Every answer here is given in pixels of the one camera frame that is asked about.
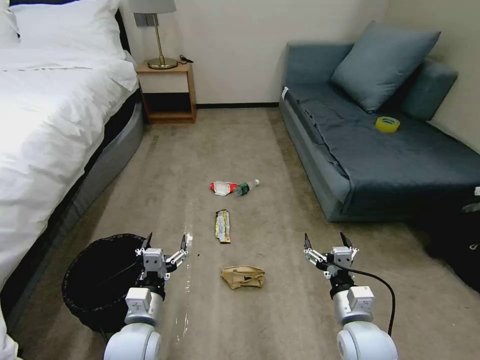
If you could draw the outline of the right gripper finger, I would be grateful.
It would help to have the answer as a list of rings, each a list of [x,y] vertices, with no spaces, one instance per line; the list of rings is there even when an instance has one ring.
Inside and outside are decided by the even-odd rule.
[[[310,239],[308,234],[304,234],[304,250],[303,250],[306,259],[313,264],[317,269],[327,269],[328,262],[327,256],[322,254],[316,250],[314,250],[311,246]]]
[[[359,249],[354,247],[351,240],[343,233],[340,232],[340,238],[344,247],[347,247],[350,250],[350,259],[353,260],[358,253]]]

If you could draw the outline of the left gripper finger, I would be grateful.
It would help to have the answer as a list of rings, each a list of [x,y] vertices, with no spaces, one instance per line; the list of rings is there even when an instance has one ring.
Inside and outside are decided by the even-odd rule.
[[[188,247],[188,236],[184,234],[181,240],[180,250],[178,250],[177,252],[175,252],[174,254],[166,258],[164,262],[165,267],[166,268],[180,267],[189,255],[187,247]]]
[[[135,250],[135,255],[136,259],[143,259],[143,256],[146,252],[151,247],[151,240],[152,240],[153,233],[151,232],[141,243],[141,246]]]

